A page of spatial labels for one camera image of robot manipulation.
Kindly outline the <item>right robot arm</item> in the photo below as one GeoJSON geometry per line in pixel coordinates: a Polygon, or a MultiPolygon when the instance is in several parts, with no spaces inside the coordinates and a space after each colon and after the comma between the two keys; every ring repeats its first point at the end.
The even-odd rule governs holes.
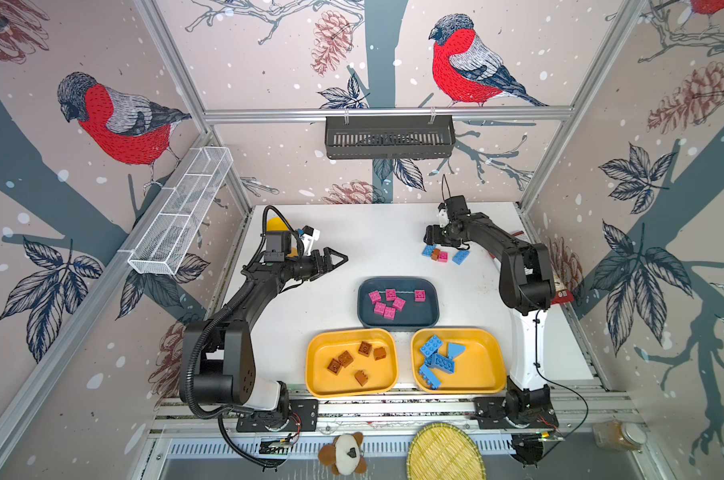
{"type": "Polygon", "coordinates": [[[364,326],[363,293],[396,276],[425,279],[436,291],[439,320],[417,328],[412,348],[433,335],[467,349],[452,374],[437,372],[440,392],[544,400],[544,326],[555,298],[548,248],[504,230],[504,207],[469,208],[463,196],[428,205],[338,205],[320,208],[323,238],[349,261],[312,302],[313,326],[364,326]]]}

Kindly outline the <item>brown lego brick group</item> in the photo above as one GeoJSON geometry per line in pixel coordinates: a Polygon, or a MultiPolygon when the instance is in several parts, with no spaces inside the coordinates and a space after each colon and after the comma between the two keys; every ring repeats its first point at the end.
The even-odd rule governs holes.
{"type": "Polygon", "coordinates": [[[369,375],[364,370],[356,371],[354,378],[360,386],[365,386],[369,382],[369,375]]]}

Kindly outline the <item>brown lego brick small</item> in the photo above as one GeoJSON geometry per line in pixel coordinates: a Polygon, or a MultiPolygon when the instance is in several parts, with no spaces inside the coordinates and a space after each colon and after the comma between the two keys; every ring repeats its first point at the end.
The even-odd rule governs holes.
{"type": "Polygon", "coordinates": [[[387,357],[387,350],[385,347],[376,347],[373,350],[373,356],[376,361],[382,360],[387,357]]]}

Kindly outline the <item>blue sloped lego brick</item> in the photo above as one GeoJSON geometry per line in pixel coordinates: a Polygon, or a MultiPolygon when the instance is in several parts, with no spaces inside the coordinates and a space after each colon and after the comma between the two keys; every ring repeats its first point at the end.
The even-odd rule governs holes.
{"type": "Polygon", "coordinates": [[[449,343],[447,345],[447,358],[455,360],[466,351],[466,346],[460,343],[449,343]]]}

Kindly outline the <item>pink lego brick group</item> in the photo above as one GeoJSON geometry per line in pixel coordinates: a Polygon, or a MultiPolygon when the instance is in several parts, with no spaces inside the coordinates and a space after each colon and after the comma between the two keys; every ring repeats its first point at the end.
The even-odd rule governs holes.
{"type": "Polygon", "coordinates": [[[405,305],[406,305],[406,301],[402,298],[397,297],[393,301],[393,306],[399,311],[401,311],[405,307],[405,305]]]}

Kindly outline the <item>blue long lego brick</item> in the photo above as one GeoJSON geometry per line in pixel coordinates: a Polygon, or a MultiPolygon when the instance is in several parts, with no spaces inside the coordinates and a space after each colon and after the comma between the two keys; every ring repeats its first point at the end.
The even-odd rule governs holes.
{"type": "Polygon", "coordinates": [[[434,374],[434,372],[425,364],[423,364],[419,370],[418,374],[420,378],[425,382],[426,388],[429,390],[438,390],[441,386],[440,380],[437,378],[437,376],[434,374]]]}

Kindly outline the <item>brown lego brick front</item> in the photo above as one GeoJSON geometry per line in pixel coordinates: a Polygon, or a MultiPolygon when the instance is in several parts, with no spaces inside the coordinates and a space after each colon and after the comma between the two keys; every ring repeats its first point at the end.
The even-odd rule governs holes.
{"type": "Polygon", "coordinates": [[[344,351],[338,356],[338,360],[342,363],[343,367],[348,367],[354,361],[354,357],[349,351],[344,351]]]}

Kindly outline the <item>small pink lego brick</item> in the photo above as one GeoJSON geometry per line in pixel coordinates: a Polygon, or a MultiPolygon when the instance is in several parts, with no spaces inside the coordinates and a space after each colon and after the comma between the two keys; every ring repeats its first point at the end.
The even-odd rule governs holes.
{"type": "Polygon", "coordinates": [[[387,320],[394,320],[396,317],[397,309],[394,307],[386,307],[384,309],[383,316],[387,320]]]}

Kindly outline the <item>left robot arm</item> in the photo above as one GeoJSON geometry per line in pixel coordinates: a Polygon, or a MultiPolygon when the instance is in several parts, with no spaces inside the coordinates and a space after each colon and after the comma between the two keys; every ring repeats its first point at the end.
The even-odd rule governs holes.
{"type": "Polygon", "coordinates": [[[245,282],[233,298],[209,319],[186,327],[179,391],[191,412],[200,419],[265,412],[283,422],[289,409],[287,387],[258,375],[252,330],[289,281],[302,285],[317,280],[348,261],[329,247],[308,256],[255,254],[243,268],[245,282]]]}

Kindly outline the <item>large blue lego brick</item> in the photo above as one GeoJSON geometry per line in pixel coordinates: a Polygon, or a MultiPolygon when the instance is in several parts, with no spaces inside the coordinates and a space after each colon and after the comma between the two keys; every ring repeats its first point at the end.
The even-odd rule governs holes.
{"type": "Polygon", "coordinates": [[[442,339],[437,335],[432,335],[419,349],[425,358],[429,358],[437,354],[443,345],[442,339]]]}

